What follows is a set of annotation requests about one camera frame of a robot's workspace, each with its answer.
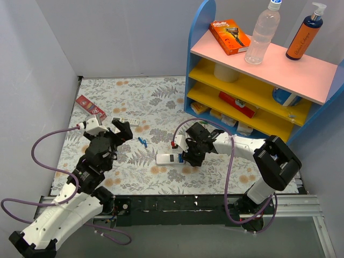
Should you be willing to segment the white red remote control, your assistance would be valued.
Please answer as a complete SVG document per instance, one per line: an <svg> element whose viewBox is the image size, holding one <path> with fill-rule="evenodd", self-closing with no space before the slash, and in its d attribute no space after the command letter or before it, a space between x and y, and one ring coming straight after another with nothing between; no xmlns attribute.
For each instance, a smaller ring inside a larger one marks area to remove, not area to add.
<svg viewBox="0 0 344 258"><path fill-rule="evenodd" d="M167 166L167 165L174 165L174 164L185 164L179 163L177 153L174 154L157 154L156 155L156 164L158 166Z"/></svg>

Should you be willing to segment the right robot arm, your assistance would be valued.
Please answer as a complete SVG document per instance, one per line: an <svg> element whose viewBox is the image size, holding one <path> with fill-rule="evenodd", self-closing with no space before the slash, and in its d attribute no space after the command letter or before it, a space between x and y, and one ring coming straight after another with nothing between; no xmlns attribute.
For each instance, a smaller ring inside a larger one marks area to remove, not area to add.
<svg viewBox="0 0 344 258"><path fill-rule="evenodd" d="M257 213L263 201L276 191L283 191L300 171L302 163L278 136L252 139L231 135L223 130L209 132L200 123L186 130L187 137L176 135L173 144L183 150L182 159L193 167L200 167L206 153L228 154L255 162L261 179L250 187L243 200L248 213Z"/></svg>

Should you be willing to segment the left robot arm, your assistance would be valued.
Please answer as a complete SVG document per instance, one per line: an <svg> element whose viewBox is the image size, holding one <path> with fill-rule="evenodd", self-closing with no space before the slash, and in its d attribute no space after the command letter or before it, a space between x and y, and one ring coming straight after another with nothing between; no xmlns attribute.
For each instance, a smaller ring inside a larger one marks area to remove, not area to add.
<svg viewBox="0 0 344 258"><path fill-rule="evenodd" d="M77 124L89 142L61 191L49 204L41 203L42 213L22 231L14 231L9 241L22 257L55 257L61 245L88 220L99 214L117 216L127 212L130 200L116 200L101 183L112 170L117 148L133 138L129 122L113 119L117 129L102 125L96 116Z"/></svg>

